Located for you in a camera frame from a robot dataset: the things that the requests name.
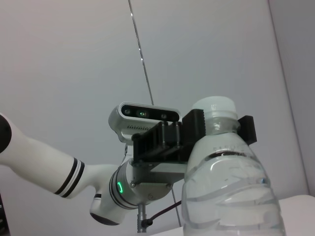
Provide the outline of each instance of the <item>water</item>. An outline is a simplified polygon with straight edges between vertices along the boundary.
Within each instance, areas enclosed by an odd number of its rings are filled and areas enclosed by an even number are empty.
[[[279,202],[255,155],[226,153],[186,177],[184,236],[285,236]]]

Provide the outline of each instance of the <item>cable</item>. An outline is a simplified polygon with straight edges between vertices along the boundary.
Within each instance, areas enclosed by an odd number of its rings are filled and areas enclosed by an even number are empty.
[[[180,204],[182,204],[182,201],[179,201],[171,206],[169,206],[168,208],[165,208],[164,210],[161,210],[160,212],[158,212],[157,214],[155,214],[154,216],[152,216],[151,218],[149,219],[145,219],[141,222],[141,226],[143,228],[147,228],[149,226],[151,226],[153,224],[153,221],[158,218],[159,216],[163,215],[164,213],[167,213],[168,211],[178,207]]]
[[[148,84],[148,89],[149,89],[149,94],[150,94],[150,98],[151,98],[151,103],[152,103],[152,105],[154,105],[152,92],[151,92],[151,88],[150,88],[150,83],[149,83],[149,79],[148,79],[148,74],[147,74],[147,69],[146,69],[146,65],[144,63],[144,57],[143,57],[143,54],[142,54],[142,48],[141,48],[141,44],[140,44],[138,29],[137,29],[136,21],[134,19],[134,15],[133,15],[133,11],[132,11],[131,0],[128,0],[128,3],[129,3],[129,8],[130,8],[130,13],[131,13],[131,18],[132,18],[132,22],[133,22],[134,31],[136,33],[136,38],[137,38],[137,42],[138,42],[139,53],[140,53],[140,57],[141,57],[142,65],[143,65],[143,71],[144,71],[144,75],[146,77],[146,81],[147,81],[147,84]]]

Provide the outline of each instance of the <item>green led light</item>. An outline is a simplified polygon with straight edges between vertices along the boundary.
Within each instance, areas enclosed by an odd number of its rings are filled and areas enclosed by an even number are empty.
[[[117,185],[119,186],[119,192],[120,192],[120,193],[123,193],[124,191],[123,191],[123,186],[122,186],[122,184],[121,184],[120,182],[118,182]]]

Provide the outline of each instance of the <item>white bottle cap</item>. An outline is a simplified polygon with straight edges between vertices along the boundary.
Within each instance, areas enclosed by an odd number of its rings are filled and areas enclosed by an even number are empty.
[[[237,119],[235,104],[228,97],[206,97],[197,101],[192,108],[203,110],[205,120],[215,117]]]

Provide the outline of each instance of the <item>white wall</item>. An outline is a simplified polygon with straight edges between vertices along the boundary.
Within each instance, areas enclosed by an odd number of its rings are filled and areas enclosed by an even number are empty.
[[[307,193],[268,2],[134,0],[133,10],[155,104],[184,115],[200,98],[229,96],[254,117],[252,148],[276,195]]]
[[[315,196],[315,1],[270,1],[310,192]]]
[[[128,2],[4,0],[0,8],[0,112],[25,134],[87,164],[120,164],[125,146],[108,126],[123,101],[150,104]],[[117,227],[90,217],[94,191],[73,200],[0,167],[12,236],[132,236],[136,214]],[[153,215],[173,203],[152,204]],[[153,231],[176,217],[159,219]]]

